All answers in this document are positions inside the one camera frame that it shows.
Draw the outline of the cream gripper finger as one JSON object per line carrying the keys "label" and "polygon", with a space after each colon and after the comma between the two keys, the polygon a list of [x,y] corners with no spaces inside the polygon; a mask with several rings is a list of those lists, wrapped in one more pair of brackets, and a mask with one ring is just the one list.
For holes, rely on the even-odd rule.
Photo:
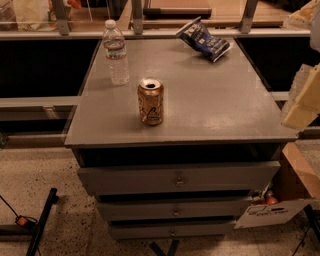
{"label": "cream gripper finger", "polygon": [[320,64],[309,71],[309,76],[296,102],[281,123],[289,128],[304,130],[320,114]]}

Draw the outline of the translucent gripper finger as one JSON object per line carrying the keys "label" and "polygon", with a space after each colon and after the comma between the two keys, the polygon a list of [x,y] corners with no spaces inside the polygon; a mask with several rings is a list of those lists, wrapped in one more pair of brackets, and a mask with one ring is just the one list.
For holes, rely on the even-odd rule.
{"label": "translucent gripper finger", "polygon": [[309,66],[307,64],[302,64],[300,69],[296,72],[290,91],[288,93],[288,100],[285,102],[282,108],[283,117],[285,117],[289,113],[289,110],[296,102],[296,99],[299,93],[301,92],[305,82],[307,81],[307,78],[309,76],[309,71],[311,69],[312,69],[312,66]]}

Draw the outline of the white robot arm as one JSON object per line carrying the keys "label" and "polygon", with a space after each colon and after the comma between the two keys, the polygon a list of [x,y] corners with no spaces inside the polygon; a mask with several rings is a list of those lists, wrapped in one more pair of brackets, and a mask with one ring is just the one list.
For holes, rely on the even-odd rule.
{"label": "white robot arm", "polygon": [[[311,0],[284,22],[288,28],[310,29],[310,46],[320,50],[320,3]],[[304,130],[320,114],[320,64],[302,64],[296,73],[282,108],[281,123],[289,128]]]}

